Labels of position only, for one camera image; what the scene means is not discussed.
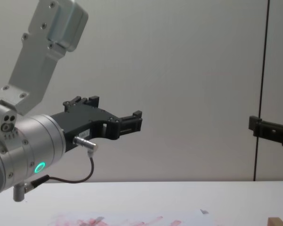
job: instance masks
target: wall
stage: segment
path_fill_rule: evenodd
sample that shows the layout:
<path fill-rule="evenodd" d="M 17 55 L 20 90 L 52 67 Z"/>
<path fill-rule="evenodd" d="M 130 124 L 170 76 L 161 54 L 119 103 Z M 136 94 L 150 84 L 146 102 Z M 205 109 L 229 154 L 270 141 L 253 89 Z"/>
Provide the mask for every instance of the wall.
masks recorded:
<path fill-rule="evenodd" d="M 43 102 L 100 96 L 117 116 L 143 111 L 142 131 L 96 139 L 92 181 L 252 180 L 266 0 L 79 0 L 89 22 L 60 60 Z M 8 81 L 36 0 L 0 1 L 0 87 Z M 84 149 L 44 171 L 79 179 Z"/>
<path fill-rule="evenodd" d="M 265 121 L 283 124 L 283 0 L 270 1 L 262 97 Z M 259 140 L 257 180 L 283 180 L 283 147 Z"/>

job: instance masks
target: robotic arm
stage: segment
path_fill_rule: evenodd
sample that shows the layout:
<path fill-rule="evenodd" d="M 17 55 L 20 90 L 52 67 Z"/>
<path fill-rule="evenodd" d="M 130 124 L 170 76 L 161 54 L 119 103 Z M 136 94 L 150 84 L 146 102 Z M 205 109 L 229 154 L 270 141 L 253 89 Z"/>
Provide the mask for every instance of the robotic arm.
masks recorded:
<path fill-rule="evenodd" d="M 98 147 L 92 138 L 115 140 L 141 130 L 142 112 L 118 118 L 98 108 L 99 97 L 76 97 L 63 103 L 64 112 L 17 120 L 41 102 L 58 60 L 76 49 L 87 20 L 74 0 L 40 0 L 9 83 L 0 89 L 0 192 L 14 186 L 17 202 L 36 187 L 25 179 L 78 145 L 93 163 Z"/>

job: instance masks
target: screw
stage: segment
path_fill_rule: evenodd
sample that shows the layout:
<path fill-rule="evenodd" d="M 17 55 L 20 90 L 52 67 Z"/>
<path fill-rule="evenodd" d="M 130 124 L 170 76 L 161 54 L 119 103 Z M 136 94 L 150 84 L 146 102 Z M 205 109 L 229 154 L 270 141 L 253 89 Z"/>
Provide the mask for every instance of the screw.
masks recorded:
<path fill-rule="evenodd" d="M 46 23 L 42 23 L 41 29 L 44 30 L 46 27 L 47 27 L 47 24 Z"/>
<path fill-rule="evenodd" d="M 6 151 L 5 151 L 4 148 L 1 148 L 1 149 L 0 149 L 0 152 L 1 152 L 2 154 L 5 154 L 5 153 L 6 153 Z"/>
<path fill-rule="evenodd" d="M 28 140 L 23 140 L 22 143 L 23 143 L 24 145 L 28 145 Z"/>
<path fill-rule="evenodd" d="M 1 130 L 2 130 L 3 132 L 8 132 L 8 130 L 9 130 L 9 125 L 6 124 L 6 123 L 2 124 Z"/>
<path fill-rule="evenodd" d="M 56 5 L 56 3 L 55 3 L 55 2 L 52 2 L 52 3 L 49 5 L 49 8 L 54 8 L 55 5 Z"/>
<path fill-rule="evenodd" d="M 24 98 L 24 97 L 26 97 L 26 93 L 21 93 L 20 98 Z"/>
<path fill-rule="evenodd" d="M 24 34 L 22 35 L 22 40 L 26 40 L 26 39 L 28 39 L 28 34 L 27 34 L 27 33 L 24 33 Z"/>

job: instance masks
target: tabletop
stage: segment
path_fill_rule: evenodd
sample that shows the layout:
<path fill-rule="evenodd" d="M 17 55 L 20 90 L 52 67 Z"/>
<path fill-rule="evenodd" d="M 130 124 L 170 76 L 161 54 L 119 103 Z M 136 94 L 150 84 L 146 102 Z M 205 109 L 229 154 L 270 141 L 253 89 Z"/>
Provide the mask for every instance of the tabletop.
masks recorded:
<path fill-rule="evenodd" d="M 161 213 L 206 210 L 223 226 L 283 220 L 283 182 L 128 182 L 44 184 L 13 201 L 0 194 L 0 226 L 46 226 L 63 212 Z"/>

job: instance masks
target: green led light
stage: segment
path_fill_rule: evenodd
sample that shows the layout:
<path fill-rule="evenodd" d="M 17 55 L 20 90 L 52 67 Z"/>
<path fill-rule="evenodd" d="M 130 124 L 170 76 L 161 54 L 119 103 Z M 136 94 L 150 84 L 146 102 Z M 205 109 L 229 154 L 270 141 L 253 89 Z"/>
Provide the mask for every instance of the green led light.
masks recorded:
<path fill-rule="evenodd" d="M 44 168 L 45 168 L 45 162 L 40 162 L 39 165 L 37 165 L 37 167 L 34 169 L 34 173 L 39 173 Z"/>

